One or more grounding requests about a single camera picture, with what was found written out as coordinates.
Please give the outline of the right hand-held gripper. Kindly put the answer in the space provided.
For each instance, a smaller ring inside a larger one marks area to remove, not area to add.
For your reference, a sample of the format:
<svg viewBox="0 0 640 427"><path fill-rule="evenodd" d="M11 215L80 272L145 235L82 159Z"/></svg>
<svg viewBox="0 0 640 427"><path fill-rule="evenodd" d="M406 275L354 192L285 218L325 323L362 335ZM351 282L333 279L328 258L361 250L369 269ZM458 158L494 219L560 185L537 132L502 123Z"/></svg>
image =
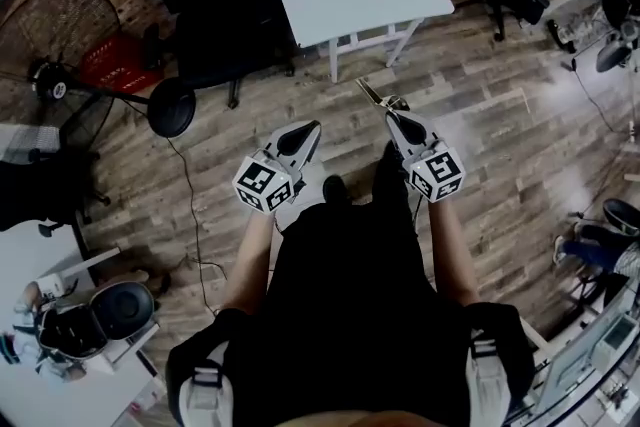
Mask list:
<svg viewBox="0 0 640 427"><path fill-rule="evenodd" d="M463 163L430 121L410 111L390 109L385 122L412 188L430 203L460 189L466 176Z"/></svg>

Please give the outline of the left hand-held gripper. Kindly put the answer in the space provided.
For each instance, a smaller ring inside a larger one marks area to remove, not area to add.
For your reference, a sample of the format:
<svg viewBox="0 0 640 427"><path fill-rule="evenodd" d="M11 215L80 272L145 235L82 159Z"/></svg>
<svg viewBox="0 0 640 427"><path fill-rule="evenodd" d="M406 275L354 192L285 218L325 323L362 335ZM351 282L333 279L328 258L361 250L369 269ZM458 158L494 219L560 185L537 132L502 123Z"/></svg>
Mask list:
<svg viewBox="0 0 640 427"><path fill-rule="evenodd" d="M263 147L243 160L234 176L232 185L238 198L263 214L292 203L306 186L303 168L311 161L320 137L317 120L275 130Z"/></svg>

